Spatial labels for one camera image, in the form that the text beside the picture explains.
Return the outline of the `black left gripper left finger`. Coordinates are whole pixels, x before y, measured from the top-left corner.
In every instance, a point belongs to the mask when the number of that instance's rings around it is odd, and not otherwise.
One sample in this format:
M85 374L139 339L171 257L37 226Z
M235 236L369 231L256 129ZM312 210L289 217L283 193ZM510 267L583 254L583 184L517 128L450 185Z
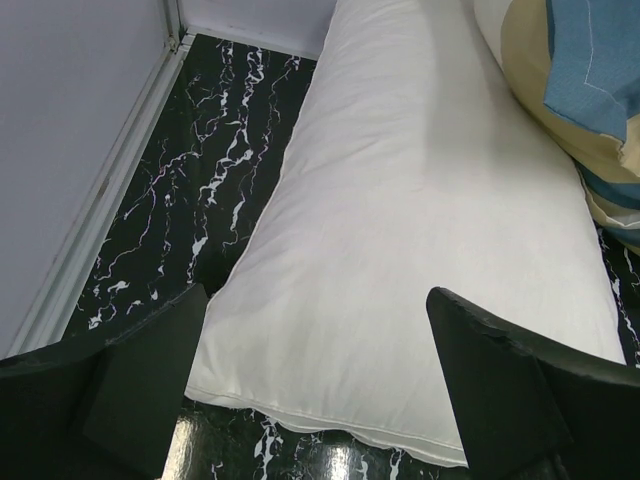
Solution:
M139 322L2 360L2 478L161 477L207 304L195 284Z

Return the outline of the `blue beige patchwork pillowcase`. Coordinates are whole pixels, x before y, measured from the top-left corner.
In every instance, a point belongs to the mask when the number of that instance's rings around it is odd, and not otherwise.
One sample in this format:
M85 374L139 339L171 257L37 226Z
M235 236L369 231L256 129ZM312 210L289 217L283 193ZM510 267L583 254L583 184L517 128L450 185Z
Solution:
M639 249L639 4L476 1L520 104L576 162L595 222Z

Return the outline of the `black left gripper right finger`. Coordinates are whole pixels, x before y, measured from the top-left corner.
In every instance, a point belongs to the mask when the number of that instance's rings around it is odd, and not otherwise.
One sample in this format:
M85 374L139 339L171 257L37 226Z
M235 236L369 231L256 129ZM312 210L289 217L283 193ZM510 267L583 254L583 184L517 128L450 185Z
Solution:
M638 370L444 288L426 310L471 478L638 478Z

